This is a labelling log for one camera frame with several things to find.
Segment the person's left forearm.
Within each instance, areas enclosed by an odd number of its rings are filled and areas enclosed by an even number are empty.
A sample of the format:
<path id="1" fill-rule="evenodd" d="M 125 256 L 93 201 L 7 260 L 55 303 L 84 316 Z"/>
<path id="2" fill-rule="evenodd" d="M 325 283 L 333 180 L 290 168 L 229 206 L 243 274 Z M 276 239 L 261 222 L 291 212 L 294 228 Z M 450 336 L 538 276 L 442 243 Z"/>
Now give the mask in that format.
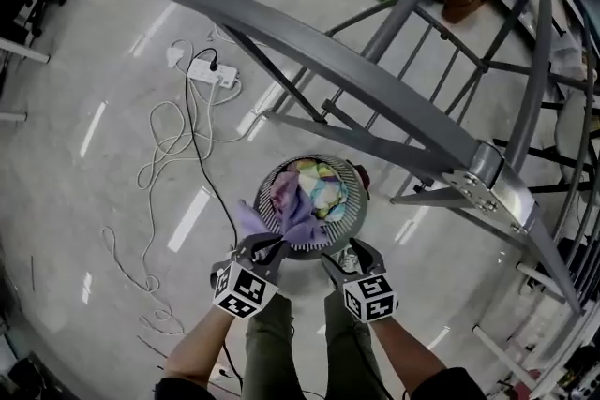
<path id="1" fill-rule="evenodd" d="M 206 389 L 235 320 L 236 317 L 213 305 L 172 350 L 164 365 L 165 376 L 190 381 Z"/>

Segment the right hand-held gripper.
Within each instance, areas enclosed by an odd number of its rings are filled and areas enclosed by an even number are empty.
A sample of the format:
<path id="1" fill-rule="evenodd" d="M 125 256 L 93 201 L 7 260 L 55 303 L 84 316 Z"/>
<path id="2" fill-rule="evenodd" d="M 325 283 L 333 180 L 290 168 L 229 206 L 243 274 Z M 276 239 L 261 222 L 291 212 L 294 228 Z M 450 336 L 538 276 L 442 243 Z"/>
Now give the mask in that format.
<path id="1" fill-rule="evenodd" d="M 344 273 L 338 255 L 321 255 L 322 266 L 337 289 L 341 289 L 346 309 L 363 323 L 391 317 L 398 308 L 398 296 L 389 283 L 382 254 L 372 245 L 357 239 L 349 241 L 356 263 Z"/>

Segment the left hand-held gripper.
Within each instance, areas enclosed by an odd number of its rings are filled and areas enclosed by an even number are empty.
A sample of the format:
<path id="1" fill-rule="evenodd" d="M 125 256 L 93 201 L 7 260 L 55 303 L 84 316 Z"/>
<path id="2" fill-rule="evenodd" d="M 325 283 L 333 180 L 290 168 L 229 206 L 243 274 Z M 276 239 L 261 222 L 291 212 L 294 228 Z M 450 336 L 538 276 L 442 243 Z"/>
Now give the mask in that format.
<path id="1" fill-rule="evenodd" d="M 256 233 L 246 237 L 233 257 L 212 266 L 213 305 L 239 319 L 264 310 L 278 292 L 278 271 L 290 252 L 280 234 Z"/>

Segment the grey metal drying rack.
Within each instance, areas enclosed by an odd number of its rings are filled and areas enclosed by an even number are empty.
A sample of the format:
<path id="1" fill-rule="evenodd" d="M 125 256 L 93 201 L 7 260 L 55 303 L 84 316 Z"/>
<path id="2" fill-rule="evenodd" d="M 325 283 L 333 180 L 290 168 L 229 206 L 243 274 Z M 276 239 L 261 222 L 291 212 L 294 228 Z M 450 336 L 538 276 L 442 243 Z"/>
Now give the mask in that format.
<path id="1" fill-rule="evenodd" d="M 405 22 L 420 14 L 421 0 L 386 0 L 380 10 L 386 19 L 361 52 L 341 45 L 333 33 L 317 31 L 286 14 L 254 0 L 172 0 L 191 8 L 228 29 L 233 41 L 278 80 L 308 113 L 307 119 L 283 116 L 282 122 L 337 141 L 398 165 L 415 176 L 442 178 L 445 188 L 403 196 L 403 204 L 442 206 L 464 214 L 474 207 L 488 220 L 509 226 L 516 237 L 532 247 L 543 265 L 532 272 L 538 283 L 553 289 L 571 306 L 576 324 L 562 341 L 551 364 L 537 378 L 519 365 L 511 369 L 526 384 L 531 398 L 554 394 L 563 376 L 563 365 L 578 348 L 587 323 L 600 324 L 600 304 L 588 306 L 600 287 L 600 160 L 595 170 L 591 199 L 585 203 L 578 183 L 587 146 L 593 107 L 600 108 L 600 32 L 591 5 L 585 0 L 538 0 L 535 46 L 529 66 L 474 57 L 479 72 L 491 69 L 523 75 L 527 79 L 511 137 L 502 145 L 473 138 L 446 111 L 437 109 L 411 88 L 385 72 L 379 61 Z M 528 0 L 516 0 L 502 33 L 514 26 Z M 336 85 L 342 92 L 372 108 L 419 142 L 404 146 L 371 135 L 360 126 L 329 126 L 297 90 L 272 65 L 264 49 L 272 48 Z M 519 178 L 542 110 L 548 83 L 583 92 L 587 100 L 577 167 L 563 201 L 554 230 L 542 223 L 533 193 Z"/>

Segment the grey chair with black legs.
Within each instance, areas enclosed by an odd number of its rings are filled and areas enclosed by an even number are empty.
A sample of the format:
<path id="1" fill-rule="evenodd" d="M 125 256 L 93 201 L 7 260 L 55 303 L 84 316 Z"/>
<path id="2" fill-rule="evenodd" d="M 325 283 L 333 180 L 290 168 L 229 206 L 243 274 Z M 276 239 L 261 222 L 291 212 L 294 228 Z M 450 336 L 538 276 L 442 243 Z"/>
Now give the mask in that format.
<path id="1" fill-rule="evenodd" d="M 555 111 L 553 143 L 548 147 L 530 147 L 527 155 L 555 165 L 560 177 L 554 184 L 533 185 L 533 194 L 567 193 L 577 167 L 587 100 L 583 92 L 570 94 L 563 102 L 543 102 L 542 109 Z M 600 108 L 592 108 L 588 146 L 581 169 L 577 192 L 588 203 L 591 199 L 597 162 L 600 160 Z"/>

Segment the person's right forearm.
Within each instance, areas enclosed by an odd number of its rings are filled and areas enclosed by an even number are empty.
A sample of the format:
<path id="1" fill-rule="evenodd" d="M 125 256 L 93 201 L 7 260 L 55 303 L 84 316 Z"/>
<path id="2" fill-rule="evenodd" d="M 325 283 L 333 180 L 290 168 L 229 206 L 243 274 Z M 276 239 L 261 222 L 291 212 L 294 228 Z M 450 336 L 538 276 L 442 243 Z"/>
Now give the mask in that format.
<path id="1" fill-rule="evenodd" d="M 426 380 L 446 369 L 437 356 L 394 318 L 375 320 L 369 326 L 409 396 Z"/>

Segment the rainbow striped shirt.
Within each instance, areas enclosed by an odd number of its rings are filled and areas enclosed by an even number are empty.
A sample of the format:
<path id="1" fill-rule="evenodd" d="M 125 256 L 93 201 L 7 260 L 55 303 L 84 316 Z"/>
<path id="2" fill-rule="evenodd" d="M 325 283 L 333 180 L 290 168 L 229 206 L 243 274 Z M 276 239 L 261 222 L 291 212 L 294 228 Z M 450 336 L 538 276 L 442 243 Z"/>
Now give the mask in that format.
<path id="1" fill-rule="evenodd" d="M 291 162 L 286 171 L 297 175 L 298 186 L 310 199 L 312 212 L 319 220 L 334 223 L 342 219 L 349 190 L 330 164 L 304 157 Z"/>

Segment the person's black shirt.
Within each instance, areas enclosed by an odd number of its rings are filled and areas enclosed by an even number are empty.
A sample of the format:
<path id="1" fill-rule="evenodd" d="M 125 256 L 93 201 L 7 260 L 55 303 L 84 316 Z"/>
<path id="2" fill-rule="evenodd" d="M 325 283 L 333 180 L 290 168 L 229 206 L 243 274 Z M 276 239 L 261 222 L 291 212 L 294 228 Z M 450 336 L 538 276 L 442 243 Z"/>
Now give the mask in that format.
<path id="1" fill-rule="evenodd" d="M 487 400 L 462 367 L 452 367 L 425 380 L 410 400 Z M 155 387 L 154 400 L 217 400 L 204 387 L 181 378 L 163 378 Z"/>

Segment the person's right shoe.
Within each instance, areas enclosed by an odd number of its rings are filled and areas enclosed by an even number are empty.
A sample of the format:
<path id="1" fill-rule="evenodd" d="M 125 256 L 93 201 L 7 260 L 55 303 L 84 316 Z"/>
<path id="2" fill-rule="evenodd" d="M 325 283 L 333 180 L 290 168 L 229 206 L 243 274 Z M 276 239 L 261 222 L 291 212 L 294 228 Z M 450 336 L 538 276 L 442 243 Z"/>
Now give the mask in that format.
<path id="1" fill-rule="evenodd" d="M 346 275 L 362 273 L 358 255 L 350 246 L 339 253 L 337 264 Z"/>

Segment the white power strip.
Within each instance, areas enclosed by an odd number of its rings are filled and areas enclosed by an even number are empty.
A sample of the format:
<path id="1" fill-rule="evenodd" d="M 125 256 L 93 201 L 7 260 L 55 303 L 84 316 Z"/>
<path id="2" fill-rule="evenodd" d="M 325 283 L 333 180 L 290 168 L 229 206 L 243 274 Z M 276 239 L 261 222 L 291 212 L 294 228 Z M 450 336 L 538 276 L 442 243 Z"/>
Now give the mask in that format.
<path id="1" fill-rule="evenodd" d="M 217 64 L 215 69 L 211 68 L 211 62 L 196 58 L 188 68 L 187 76 L 193 81 L 206 84 L 217 83 L 221 88 L 233 89 L 238 80 L 238 69 L 222 64 Z"/>

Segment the purple t-shirt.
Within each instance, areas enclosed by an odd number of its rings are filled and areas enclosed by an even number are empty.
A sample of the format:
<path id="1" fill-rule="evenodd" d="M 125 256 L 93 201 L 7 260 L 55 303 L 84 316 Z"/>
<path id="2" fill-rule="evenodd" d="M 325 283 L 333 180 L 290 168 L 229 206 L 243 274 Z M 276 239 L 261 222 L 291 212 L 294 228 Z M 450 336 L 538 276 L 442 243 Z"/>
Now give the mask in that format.
<path id="1" fill-rule="evenodd" d="M 293 247 L 301 247 L 310 244 L 323 246 L 329 241 L 319 219 L 313 214 L 310 196 L 299 186 L 298 173 L 280 173 L 271 185 L 269 199 L 285 242 Z M 270 232 L 259 213 L 244 200 L 238 201 L 236 219 L 243 237 Z"/>

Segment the grey slatted laundry basket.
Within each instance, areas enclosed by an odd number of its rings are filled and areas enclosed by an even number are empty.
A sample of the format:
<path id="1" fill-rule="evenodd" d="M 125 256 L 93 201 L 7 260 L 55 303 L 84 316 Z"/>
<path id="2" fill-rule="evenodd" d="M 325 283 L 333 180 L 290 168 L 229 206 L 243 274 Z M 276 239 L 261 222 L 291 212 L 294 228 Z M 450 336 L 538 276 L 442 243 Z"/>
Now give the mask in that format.
<path id="1" fill-rule="evenodd" d="M 316 259 L 321 253 L 333 254 L 342 249 L 348 240 L 361 229 L 367 214 L 368 192 L 358 170 L 347 160 L 328 155 L 307 155 L 293 157 L 274 168 L 262 181 L 256 194 L 253 207 L 262 217 L 265 226 L 273 232 L 281 233 L 281 221 L 277 219 L 276 207 L 271 200 L 270 190 L 278 175 L 299 160 L 314 160 L 317 165 L 324 164 L 335 175 L 346 192 L 341 215 L 322 221 L 324 241 L 308 242 L 291 247 L 290 257 L 296 260 Z"/>

